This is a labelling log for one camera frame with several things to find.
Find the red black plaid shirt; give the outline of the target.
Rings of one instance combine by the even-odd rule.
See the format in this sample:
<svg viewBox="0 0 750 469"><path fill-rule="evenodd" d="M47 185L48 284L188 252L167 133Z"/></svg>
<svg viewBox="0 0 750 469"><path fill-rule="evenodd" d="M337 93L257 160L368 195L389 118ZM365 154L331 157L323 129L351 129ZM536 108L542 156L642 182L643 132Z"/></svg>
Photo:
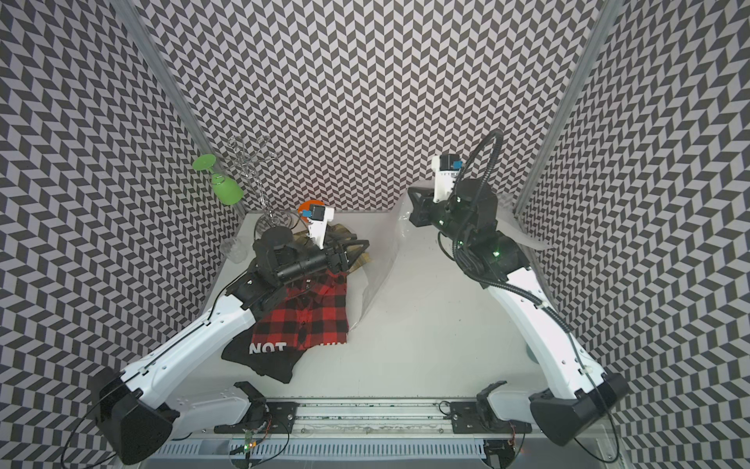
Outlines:
<svg viewBox="0 0 750 469"><path fill-rule="evenodd" d="M252 328L252 355L307 351L347 342L348 275L323 272L295 281L287 298Z"/></svg>

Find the clear plastic vacuum bag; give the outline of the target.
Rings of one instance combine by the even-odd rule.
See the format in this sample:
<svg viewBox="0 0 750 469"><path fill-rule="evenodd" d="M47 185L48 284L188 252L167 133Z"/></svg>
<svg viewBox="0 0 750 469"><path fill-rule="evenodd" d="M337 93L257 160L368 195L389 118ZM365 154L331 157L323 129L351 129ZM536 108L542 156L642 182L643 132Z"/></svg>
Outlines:
<svg viewBox="0 0 750 469"><path fill-rule="evenodd" d="M498 193L496 218L498 229L517 244L535 251L546 250L550 244L531 236L513 213L514 197L509 193ZM357 220L344 226L359 238L370 241L363 256L367 262L348 277L347 319L354 330L361 324L377 297L384 290L384 283L394 271L396 258L405 250L406 242L413 237L416 228L408 221L412 203L407 195L401 195L388 212L356 212Z"/></svg>

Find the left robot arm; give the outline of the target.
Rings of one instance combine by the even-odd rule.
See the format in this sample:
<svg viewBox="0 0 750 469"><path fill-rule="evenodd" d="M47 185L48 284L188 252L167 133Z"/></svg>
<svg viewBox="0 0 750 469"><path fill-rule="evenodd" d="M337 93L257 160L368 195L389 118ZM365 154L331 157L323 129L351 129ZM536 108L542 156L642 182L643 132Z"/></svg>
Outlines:
<svg viewBox="0 0 750 469"><path fill-rule="evenodd" d="M134 465L175 437L251 418L264 397L246 381L195 396L174 392L208 358L275 310L293 281L345 273L368 247L368 240L355 234L324 233L297 242L289 228L265 231L253 244L254 259L208 311L122 371L107 367L91 379L91 418L116 457Z"/></svg>

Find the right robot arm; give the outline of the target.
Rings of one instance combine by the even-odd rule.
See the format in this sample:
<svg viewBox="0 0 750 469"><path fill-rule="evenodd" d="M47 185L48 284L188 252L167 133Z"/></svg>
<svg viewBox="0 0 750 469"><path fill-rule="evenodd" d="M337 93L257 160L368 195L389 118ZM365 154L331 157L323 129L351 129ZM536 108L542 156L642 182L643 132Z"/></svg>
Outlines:
<svg viewBox="0 0 750 469"><path fill-rule="evenodd" d="M436 188L412 187L407 196L410 222L433 226L450 240L447 253L508 313L546 380L538 392L492 384L478 394L479 412L490 419L534 424L561 447L610 418L630 392L628 381L606 371L574 337L525 255L538 243L500 206L492 190L470 179L456 183L446 195Z"/></svg>

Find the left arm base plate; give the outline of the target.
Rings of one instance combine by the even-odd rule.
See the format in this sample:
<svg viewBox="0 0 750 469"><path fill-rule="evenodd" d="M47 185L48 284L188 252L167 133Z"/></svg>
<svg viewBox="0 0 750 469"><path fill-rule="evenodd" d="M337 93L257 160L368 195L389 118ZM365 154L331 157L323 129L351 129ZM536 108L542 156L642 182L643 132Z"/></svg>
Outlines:
<svg viewBox="0 0 750 469"><path fill-rule="evenodd" d="M215 434L260 433L262 436L288 434L293 430L299 405L292 401L252 404L246 415L232 425L214 427Z"/></svg>

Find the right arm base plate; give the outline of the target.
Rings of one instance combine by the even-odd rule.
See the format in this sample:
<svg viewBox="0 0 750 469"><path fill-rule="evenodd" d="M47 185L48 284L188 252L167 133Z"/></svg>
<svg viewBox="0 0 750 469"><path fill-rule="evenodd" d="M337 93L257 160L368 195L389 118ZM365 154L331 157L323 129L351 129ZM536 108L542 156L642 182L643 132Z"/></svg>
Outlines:
<svg viewBox="0 0 750 469"><path fill-rule="evenodd" d="M453 433L475 434L530 434L532 425L517 420L501 420L488 406L477 402L449 402L448 417Z"/></svg>

